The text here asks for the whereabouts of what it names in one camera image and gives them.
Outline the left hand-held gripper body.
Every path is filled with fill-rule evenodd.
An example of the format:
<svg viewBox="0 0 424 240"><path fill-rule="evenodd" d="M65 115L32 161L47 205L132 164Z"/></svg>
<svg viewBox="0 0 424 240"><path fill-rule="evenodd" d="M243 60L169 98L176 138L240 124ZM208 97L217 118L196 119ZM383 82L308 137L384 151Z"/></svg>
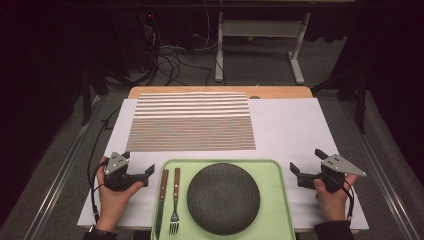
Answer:
<svg viewBox="0 0 424 240"><path fill-rule="evenodd" d="M129 159L125 159L122 154L113 152L108 158L104 170L104 185L112 191L122 192L128 190L132 185L129 184L127 173Z"/></svg>

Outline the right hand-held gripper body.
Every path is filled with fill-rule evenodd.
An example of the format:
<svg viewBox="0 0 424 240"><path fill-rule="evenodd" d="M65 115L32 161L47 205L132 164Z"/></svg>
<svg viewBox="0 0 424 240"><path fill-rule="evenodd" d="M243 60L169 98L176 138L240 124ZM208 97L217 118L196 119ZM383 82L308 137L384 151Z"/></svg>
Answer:
<svg viewBox="0 0 424 240"><path fill-rule="evenodd" d="M345 175L365 177L367 173L344 157L333 154L321 160L321 180L324 182L328 192L336 192L344 186Z"/></svg>

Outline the wooden-handled knife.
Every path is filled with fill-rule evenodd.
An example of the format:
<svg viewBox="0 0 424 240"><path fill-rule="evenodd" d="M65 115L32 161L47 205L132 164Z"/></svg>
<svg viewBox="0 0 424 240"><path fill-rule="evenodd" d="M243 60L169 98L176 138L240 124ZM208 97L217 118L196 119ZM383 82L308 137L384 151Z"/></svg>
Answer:
<svg viewBox="0 0 424 240"><path fill-rule="evenodd" d="M167 181L169 176L169 170L162 170L159 197L157 203L156 220L155 220L155 240L159 240L161 234L161 226L163 219L164 202L166 197Z"/></svg>

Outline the light green tray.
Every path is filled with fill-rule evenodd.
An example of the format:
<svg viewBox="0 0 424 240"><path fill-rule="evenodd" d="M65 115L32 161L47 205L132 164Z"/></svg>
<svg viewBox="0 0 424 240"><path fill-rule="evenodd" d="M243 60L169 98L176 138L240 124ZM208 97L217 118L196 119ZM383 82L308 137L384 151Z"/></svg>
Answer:
<svg viewBox="0 0 424 240"><path fill-rule="evenodd" d="M187 206L187 191L192 178L204 167L215 163L230 163L242 167L256 181L261 205L254 222L244 231L221 236L209 233L197 225ZM288 200L281 168L273 160L206 160L177 159L165 163L169 170L163 220L159 240L295 240ZM174 169L180 168L178 200L179 228L175 236L169 235L173 213Z"/></svg>

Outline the wooden-handled fork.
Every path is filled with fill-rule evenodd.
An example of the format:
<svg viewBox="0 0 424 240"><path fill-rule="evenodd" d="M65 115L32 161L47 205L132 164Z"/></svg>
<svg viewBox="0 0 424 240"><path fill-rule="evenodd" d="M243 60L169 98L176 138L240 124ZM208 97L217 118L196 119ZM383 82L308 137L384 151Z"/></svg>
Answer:
<svg viewBox="0 0 424 240"><path fill-rule="evenodd" d="M178 215L178 200L179 200L179 187L180 187L181 169L174 169L174 184L173 184L173 213L170 219L169 235L175 236L179 228L179 215Z"/></svg>

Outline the dark textured round plate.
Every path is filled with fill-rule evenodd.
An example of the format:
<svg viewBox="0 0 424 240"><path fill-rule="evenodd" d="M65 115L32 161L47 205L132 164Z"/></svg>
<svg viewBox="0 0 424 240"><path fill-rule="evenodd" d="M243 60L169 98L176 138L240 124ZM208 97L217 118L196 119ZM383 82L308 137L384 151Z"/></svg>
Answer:
<svg viewBox="0 0 424 240"><path fill-rule="evenodd" d="M187 191L188 211L203 230L221 236L238 234L256 219L259 187L245 169L215 163L201 169Z"/></svg>

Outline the person's left hand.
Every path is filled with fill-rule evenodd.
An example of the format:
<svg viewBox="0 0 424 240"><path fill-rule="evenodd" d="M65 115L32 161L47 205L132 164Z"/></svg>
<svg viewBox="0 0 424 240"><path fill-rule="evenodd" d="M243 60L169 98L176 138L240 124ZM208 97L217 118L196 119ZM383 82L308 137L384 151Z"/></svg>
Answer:
<svg viewBox="0 0 424 240"><path fill-rule="evenodd" d="M143 186L142 182L136 182L125 191L115 192L104 186L104 167L101 166L96 173L99 184L100 216L95 229L100 232L114 233L116 225L123 216L129 200Z"/></svg>

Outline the person's right hand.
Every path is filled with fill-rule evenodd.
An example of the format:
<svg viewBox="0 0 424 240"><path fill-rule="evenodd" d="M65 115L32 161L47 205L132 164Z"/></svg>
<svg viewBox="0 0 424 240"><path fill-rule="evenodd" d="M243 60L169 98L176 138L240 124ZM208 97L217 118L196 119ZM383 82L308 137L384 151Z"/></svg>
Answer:
<svg viewBox="0 0 424 240"><path fill-rule="evenodd" d="M319 202L325 222L346 219L345 207L348 200L348 192L356 180L357 177L355 175L348 174L345 178L343 188L333 193L327 191L322 180L315 179L313 181L316 190L316 199Z"/></svg>

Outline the white paper sheet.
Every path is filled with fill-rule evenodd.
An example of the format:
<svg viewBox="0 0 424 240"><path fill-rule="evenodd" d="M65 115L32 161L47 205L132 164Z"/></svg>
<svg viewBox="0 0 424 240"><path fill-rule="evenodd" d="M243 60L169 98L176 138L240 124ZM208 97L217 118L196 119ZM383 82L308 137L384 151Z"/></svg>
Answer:
<svg viewBox="0 0 424 240"><path fill-rule="evenodd" d="M315 192L297 186L289 164L315 173L320 170L317 149L328 155L337 152L321 106L315 98L250 99L248 103L254 150L133 153L129 160L131 173L142 172L151 165L155 173L149 178L149 186L131 198L118 226L143 230L152 227L161 169L171 159L272 159L283 172L294 228L299 232L311 231L321 221Z"/></svg>

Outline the brown striped woven placemat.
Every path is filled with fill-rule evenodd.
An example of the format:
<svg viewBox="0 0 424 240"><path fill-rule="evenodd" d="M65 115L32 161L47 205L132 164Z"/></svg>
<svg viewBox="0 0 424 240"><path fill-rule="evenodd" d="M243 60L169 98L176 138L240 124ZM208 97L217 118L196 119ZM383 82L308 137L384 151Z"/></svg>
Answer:
<svg viewBox="0 0 424 240"><path fill-rule="evenodd" d="M255 148L250 108L243 92L142 94L126 145L129 152Z"/></svg>

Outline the dark metal stand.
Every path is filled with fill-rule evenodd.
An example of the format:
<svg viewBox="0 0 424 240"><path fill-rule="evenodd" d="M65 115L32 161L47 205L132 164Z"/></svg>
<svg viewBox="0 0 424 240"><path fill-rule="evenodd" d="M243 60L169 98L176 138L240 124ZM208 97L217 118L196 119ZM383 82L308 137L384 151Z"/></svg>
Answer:
<svg viewBox="0 0 424 240"><path fill-rule="evenodd" d="M356 100L355 124L359 131L364 134L364 117L366 109L367 79L363 71L359 69L347 70L345 73L331 74L330 78L311 88L313 94L324 89L338 88L336 94L339 101Z"/></svg>
<svg viewBox="0 0 424 240"><path fill-rule="evenodd" d="M109 88L106 83L106 72L98 65L89 65L82 72L82 99L83 99L83 121L86 126L92 115L92 93L99 96L107 96Z"/></svg>

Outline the dark equipment box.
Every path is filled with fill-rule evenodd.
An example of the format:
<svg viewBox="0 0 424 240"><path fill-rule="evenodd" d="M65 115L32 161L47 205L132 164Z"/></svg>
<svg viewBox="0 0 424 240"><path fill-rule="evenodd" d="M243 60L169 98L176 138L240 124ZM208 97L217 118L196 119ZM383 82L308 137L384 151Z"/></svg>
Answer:
<svg viewBox="0 0 424 240"><path fill-rule="evenodd" d="M122 45L126 64L129 69L151 69L153 56L144 23L137 12L118 12L114 14L115 25Z"/></svg>

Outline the grey metal floor rail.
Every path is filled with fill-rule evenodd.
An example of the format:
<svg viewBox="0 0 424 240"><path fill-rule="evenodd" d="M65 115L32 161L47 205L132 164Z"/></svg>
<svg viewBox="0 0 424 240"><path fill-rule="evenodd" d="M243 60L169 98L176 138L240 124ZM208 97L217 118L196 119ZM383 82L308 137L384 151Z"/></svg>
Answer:
<svg viewBox="0 0 424 240"><path fill-rule="evenodd" d="M88 104L91 116L84 119L83 100L74 104L74 112L54 135L43 158L21 195L24 201L27 226L22 240L39 240L44 227L58 202L76 162L77 154L89 131L92 119L104 99L95 96Z"/></svg>
<svg viewBox="0 0 424 240"><path fill-rule="evenodd" d="M358 142L357 162L368 174L359 184L370 226L367 235L373 240L420 240L410 195L416 179L387 126L373 105L365 110L363 129L356 123L352 104L343 102L341 108Z"/></svg>

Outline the white metal desk frame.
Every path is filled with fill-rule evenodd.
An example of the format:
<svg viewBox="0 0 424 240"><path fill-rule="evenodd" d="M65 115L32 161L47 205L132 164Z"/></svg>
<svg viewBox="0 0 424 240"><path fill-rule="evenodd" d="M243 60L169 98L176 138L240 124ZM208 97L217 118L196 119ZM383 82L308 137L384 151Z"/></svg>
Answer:
<svg viewBox="0 0 424 240"><path fill-rule="evenodd" d="M298 85L304 85L299 63L298 54L304 40L304 36L309 24L311 13L303 15L302 20L278 21L278 20L229 20L225 19L222 12L218 15L218 37L217 54L215 61L215 81L224 80L224 55L223 37L280 37L295 38L297 40L293 51L287 53L291 69Z"/></svg>

